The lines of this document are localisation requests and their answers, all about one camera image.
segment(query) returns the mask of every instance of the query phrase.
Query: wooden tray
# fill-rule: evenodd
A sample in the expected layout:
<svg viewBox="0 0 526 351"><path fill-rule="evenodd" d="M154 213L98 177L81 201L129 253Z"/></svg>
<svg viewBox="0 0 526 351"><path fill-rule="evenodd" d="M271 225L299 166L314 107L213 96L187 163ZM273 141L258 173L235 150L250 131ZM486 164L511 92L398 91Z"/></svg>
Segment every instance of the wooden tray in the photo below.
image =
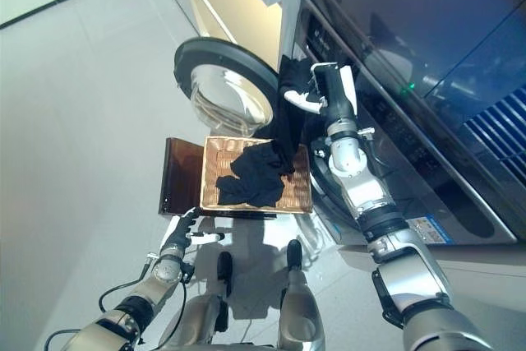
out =
<svg viewBox="0 0 526 351"><path fill-rule="evenodd" d="M230 164L243 152L245 147L266 143L269 140L244 137L208 136L205 142L203 171L201 175L201 202L206 210L244 210L270 213L312 212L311 179L307 148L300 145L294 157L296 171L282 176L284 191L276 207L254 207L247 203L240 205L219 205L219 189L215 186L218 177L234 176Z"/></svg>

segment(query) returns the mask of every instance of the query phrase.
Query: robot leg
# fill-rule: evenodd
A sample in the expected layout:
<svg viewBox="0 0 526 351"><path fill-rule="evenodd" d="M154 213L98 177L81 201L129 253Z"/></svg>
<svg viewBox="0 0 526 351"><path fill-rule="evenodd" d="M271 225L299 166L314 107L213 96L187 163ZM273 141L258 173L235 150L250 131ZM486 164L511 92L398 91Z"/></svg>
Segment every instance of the robot leg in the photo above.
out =
<svg viewBox="0 0 526 351"><path fill-rule="evenodd" d="M215 293L196 296L187 302L179 327L161 351L175 351L191 344L209 344L216 331L227 330L228 305L223 299L230 294L231 279L232 257L228 252L221 252L218 258L220 289ZM172 333L179 313L168 324L159 344Z"/></svg>
<svg viewBox="0 0 526 351"><path fill-rule="evenodd" d="M284 289L279 317L279 349L325 351L320 312L302 272L302 245L292 240L287 247L288 287Z"/></svg>

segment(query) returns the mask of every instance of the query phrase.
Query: door glass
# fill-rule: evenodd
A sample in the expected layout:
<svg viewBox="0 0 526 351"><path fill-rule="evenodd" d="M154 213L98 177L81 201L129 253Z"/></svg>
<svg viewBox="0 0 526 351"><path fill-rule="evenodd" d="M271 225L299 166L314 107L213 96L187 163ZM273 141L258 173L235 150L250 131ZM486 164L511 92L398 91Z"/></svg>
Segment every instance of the door glass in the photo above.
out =
<svg viewBox="0 0 526 351"><path fill-rule="evenodd" d="M272 107L263 93L225 67L195 67L191 86L191 105L215 134L250 137L272 121Z"/></svg>

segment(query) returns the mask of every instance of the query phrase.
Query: washing machine door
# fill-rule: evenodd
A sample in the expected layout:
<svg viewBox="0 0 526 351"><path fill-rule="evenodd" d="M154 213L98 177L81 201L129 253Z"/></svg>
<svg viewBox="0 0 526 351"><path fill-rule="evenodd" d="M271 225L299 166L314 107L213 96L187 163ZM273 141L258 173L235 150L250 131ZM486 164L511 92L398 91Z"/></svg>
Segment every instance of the washing machine door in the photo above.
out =
<svg viewBox="0 0 526 351"><path fill-rule="evenodd" d="M189 39L175 53L173 74L214 134L273 136L278 74L255 54L221 39Z"/></svg>

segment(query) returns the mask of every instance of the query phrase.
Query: blue vent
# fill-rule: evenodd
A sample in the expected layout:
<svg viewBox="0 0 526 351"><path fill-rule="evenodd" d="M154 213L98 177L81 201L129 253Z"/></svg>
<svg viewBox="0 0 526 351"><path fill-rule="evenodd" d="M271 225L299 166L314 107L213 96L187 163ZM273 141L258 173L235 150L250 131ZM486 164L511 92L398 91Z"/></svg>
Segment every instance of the blue vent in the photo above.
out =
<svg viewBox="0 0 526 351"><path fill-rule="evenodd" d="M526 186L526 86L471 118L465 126Z"/></svg>

